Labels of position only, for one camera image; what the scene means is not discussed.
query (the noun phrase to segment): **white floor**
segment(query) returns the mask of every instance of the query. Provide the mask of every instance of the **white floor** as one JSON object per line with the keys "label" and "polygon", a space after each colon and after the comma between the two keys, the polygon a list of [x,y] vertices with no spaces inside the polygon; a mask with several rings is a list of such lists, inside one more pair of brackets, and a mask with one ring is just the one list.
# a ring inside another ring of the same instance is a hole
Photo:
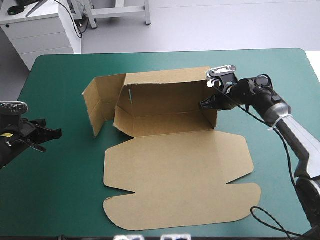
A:
{"label": "white floor", "polygon": [[[320,0],[149,0],[145,17],[98,19],[82,53],[136,53],[301,48],[320,51]],[[92,0],[95,8],[114,0]],[[126,6],[144,0],[126,0]],[[315,53],[310,59],[319,59]],[[16,100],[28,70],[0,31],[0,100]]]}

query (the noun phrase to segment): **black wire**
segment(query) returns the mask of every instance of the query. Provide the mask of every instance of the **black wire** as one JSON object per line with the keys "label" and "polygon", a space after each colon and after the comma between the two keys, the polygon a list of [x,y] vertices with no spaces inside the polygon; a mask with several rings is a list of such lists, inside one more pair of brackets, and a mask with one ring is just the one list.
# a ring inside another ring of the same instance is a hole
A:
{"label": "black wire", "polygon": [[[265,214],[267,214],[280,228],[277,228],[275,226],[272,226],[264,221],[262,221],[261,219],[259,219],[255,214],[254,214],[254,209],[258,209],[258,210],[261,210],[262,212],[264,212]],[[294,236],[297,236],[297,237],[302,237],[302,238],[306,238],[306,239],[312,239],[312,240],[318,240],[317,238],[314,238],[314,237],[311,237],[311,236],[306,236],[304,234],[299,234],[299,233],[296,233],[296,232],[292,232],[292,231],[287,231],[269,212],[267,212],[266,210],[264,210],[263,208],[261,207],[258,207],[258,206],[253,206],[251,207],[250,209],[250,212],[251,212],[251,215],[261,224],[267,226],[268,228],[271,228],[273,230],[277,230],[279,232],[283,232],[285,233],[288,238],[290,239],[291,237],[289,236],[290,235],[294,235]]]}
{"label": "black wire", "polygon": [[71,21],[72,21],[72,24],[73,24],[73,28],[74,28],[75,34],[77,35],[78,38],[82,39],[82,38],[83,38],[83,33],[87,30],[89,21],[88,21],[88,23],[87,23],[87,25],[86,25],[85,31],[84,31],[84,32],[81,32],[80,29],[79,29],[79,27],[76,25],[76,23],[75,23],[75,21],[74,21],[74,18],[72,17],[71,13],[70,13],[69,10],[66,8],[66,6],[63,5],[61,2],[59,2],[59,1],[57,1],[57,0],[53,0],[53,1],[55,1],[57,4],[60,4],[60,5],[67,11],[67,13],[69,14],[69,16],[70,16],[70,18],[71,18]]}
{"label": "black wire", "polygon": [[[239,107],[242,111],[244,111],[246,114],[250,115],[251,117],[253,117],[254,119],[256,119],[257,121],[259,121],[260,123],[268,126],[268,127],[271,127],[272,125],[261,120],[260,118],[256,117],[255,115],[253,115],[251,112],[249,112],[248,110],[244,109],[239,103],[237,103],[235,100],[233,100],[231,97],[229,97],[227,94],[223,93],[219,88],[215,87],[214,85],[212,86],[216,91],[218,91],[219,93],[221,93],[222,95],[224,95],[226,98],[228,98],[231,102],[233,102],[237,107]],[[290,180],[291,180],[291,183],[293,185],[293,188],[297,194],[297,197],[299,198],[299,194],[298,194],[298,190],[297,190],[297,186],[296,186],[296,183],[295,183],[295,179],[294,179],[294,175],[293,175],[293,172],[292,172],[292,166],[291,166],[291,159],[290,159],[290,153],[289,153],[289,150],[288,150],[288,146],[287,146],[287,143],[284,139],[284,137],[281,135],[281,133],[277,130],[277,129],[273,129],[276,134],[280,137],[282,143],[283,143],[283,146],[284,146],[284,149],[285,149],[285,153],[286,153],[286,158],[287,158],[287,161],[288,161],[288,169],[289,169],[289,175],[290,175]],[[280,228],[277,228],[275,226],[272,226],[266,222],[264,222],[263,220],[261,220],[260,218],[258,218],[254,213],[253,213],[253,210],[254,209],[258,209],[258,210],[261,210],[263,211],[265,214],[267,214]],[[274,229],[274,230],[277,230],[279,232],[283,232],[287,235],[287,237],[289,239],[291,239],[290,235],[294,235],[294,236],[297,236],[297,237],[303,237],[303,238],[306,238],[306,239],[313,239],[313,240],[316,240],[316,238],[313,238],[313,237],[310,237],[310,236],[306,236],[304,234],[299,234],[299,233],[296,233],[296,232],[292,232],[292,231],[287,231],[270,213],[268,213],[266,210],[264,210],[263,208],[261,207],[258,207],[258,206],[253,206],[251,209],[250,209],[250,212],[251,212],[251,215],[261,224],[271,228],[271,229]]]}
{"label": "black wire", "polygon": [[274,227],[272,225],[269,225],[266,223],[266,226],[275,230],[278,230],[280,232],[283,232],[286,234],[286,236],[288,237],[289,240],[291,240],[291,237],[289,235],[289,233],[285,230],[285,228],[280,224],[280,222],[278,222],[270,213],[268,213],[266,210],[262,209],[261,207],[258,206],[253,206],[250,209],[251,215],[260,223],[262,223],[263,225],[265,225],[265,222],[262,222],[255,214],[254,214],[254,209],[259,209],[262,212],[264,212],[265,214],[267,214],[280,228]]}
{"label": "black wire", "polygon": [[89,18],[88,18],[88,21],[86,22],[85,29],[84,29],[84,31],[83,31],[83,32],[81,32],[81,34],[84,34],[84,33],[87,31],[87,29],[88,29],[88,25],[89,25],[89,22],[90,22],[90,20],[89,20]]}

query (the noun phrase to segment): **unfolded cardboard box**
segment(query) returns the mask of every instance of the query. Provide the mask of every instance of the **unfolded cardboard box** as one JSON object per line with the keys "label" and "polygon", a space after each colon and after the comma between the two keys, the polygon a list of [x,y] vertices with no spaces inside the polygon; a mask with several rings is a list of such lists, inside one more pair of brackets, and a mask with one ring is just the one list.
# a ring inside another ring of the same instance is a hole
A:
{"label": "unfolded cardboard box", "polygon": [[259,203],[255,183],[228,184],[254,169],[246,140],[215,131],[209,67],[96,77],[83,92],[97,136],[105,121],[132,140],[105,152],[104,184],[134,192],[107,198],[127,230],[233,222]]}

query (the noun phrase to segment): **white cabinet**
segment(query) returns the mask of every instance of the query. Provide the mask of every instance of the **white cabinet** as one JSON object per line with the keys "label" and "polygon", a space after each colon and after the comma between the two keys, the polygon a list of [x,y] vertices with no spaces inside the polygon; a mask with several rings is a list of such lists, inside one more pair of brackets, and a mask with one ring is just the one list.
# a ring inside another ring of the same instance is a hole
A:
{"label": "white cabinet", "polygon": [[[66,0],[60,0],[68,10]],[[37,57],[50,54],[80,54],[81,39],[77,37],[73,21],[60,4],[48,1],[26,17],[36,3],[17,15],[8,15],[13,0],[4,0],[0,10],[0,26],[14,48],[31,70]]]}

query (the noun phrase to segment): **green table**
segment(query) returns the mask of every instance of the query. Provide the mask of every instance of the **green table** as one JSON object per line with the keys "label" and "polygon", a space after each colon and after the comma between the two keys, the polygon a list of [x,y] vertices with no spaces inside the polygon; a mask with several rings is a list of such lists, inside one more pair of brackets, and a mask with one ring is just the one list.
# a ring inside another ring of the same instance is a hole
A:
{"label": "green table", "polygon": [[[94,139],[82,97],[91,80],[120,73],[227,64],[237,66],[239,79],[270,75],[276,91],[292,106],[295,119],[320,139],[319,81],[301,49],[41,56],[19,100],[27,102],[29,119],[46,118],[49,128],[62,128],[63,137],[45,143],[46,153],[28,149],[0,171],[0,236],[284,236],[252,216],[231,223],[131,232],[115,226],[103,210],[107,197],[126,194],[103,184],[105,150],[130,138],[109,121]],[[259,184],[259,205],[285,228],[299,233],[309,230],[276,134],[239,109],[219,112],[216,129],[247,140],[255,169],[237,182]],[[291,156],[295,168],[297,158],[292,152]]]}

